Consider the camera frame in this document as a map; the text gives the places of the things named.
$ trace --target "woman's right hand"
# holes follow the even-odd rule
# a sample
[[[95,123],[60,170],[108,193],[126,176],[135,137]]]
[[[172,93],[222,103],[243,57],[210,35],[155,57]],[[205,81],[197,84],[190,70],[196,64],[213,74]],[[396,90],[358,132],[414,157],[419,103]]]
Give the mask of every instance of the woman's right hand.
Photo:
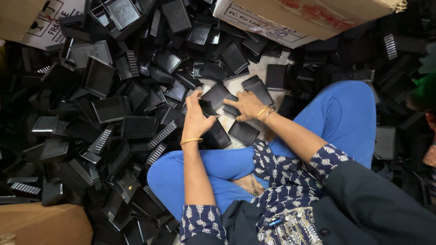
[[[237,102],[230,99],[224,99],[223,103],[234,106],[240,111],[241,115],[236,118],[236,120],[240,122],[256,119],[259,112],[266,107],[266,105],[264,105],[253,92],[237,92],[236,96],[238,97]]]

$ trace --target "fragile label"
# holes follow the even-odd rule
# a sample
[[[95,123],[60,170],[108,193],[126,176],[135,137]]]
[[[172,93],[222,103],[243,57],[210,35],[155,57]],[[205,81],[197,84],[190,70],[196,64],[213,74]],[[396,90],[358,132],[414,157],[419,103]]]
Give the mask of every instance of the fragile label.
[[[83,14],[84,8],[85,0],[51,0],[47,8],[41,10],[36,17],[37,26],[30,28],[20,43],[45,49],[47,46],[65,42],[59,19]]]

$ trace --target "green fabric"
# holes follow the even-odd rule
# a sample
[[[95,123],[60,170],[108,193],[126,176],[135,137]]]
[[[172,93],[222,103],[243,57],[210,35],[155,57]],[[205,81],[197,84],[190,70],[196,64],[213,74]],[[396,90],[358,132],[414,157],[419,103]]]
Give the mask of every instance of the green fabric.
[[[411,95],[414,102],[422,109],[436,107],[436,71],[414,82],[418,86]]]

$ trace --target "cardboard box flap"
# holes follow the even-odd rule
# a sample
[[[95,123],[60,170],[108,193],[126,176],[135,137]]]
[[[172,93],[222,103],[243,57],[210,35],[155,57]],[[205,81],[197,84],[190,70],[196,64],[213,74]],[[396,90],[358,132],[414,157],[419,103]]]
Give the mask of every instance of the cardboard box flap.
[[[1,205],[0,217],[0,235],[15,235],[17,245],[91,244],[92,227],[80,206]]]
[[[405,9],[406,0],[233,0],[257,15],[322,40]]]
[[[20,41],[46,0],[0,0],[0,39]]]

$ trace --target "gold bracelet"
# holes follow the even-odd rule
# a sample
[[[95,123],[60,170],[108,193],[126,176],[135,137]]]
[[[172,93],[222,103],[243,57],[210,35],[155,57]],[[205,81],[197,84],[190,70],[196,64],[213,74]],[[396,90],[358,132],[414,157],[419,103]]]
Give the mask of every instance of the gold bracelet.
[[[256,119],[260,117],[260,115],[262,115],[262,113],[264,113],[266,109],[268,109],[268,106],[265,106],[265,108],[262,111],[260,111],[259,114],[257,114]]]
[[[264,124],[265,123],[265,121],[266,121],[266,118],[273,112],[274,110],[273,109],[271,109],[267,114],[266,114],[266,117],[265,117],[265,119],[262,121],[262,124]]]
[[[196,141],[196,140],[198,140],[199,143],[203,142],[202,138],[193,138],[193,139],[188,139],[188,140],[184,140],[184,141],[180,142],[180,145],[183,145],[183,144],[191,142],[191,141]]]

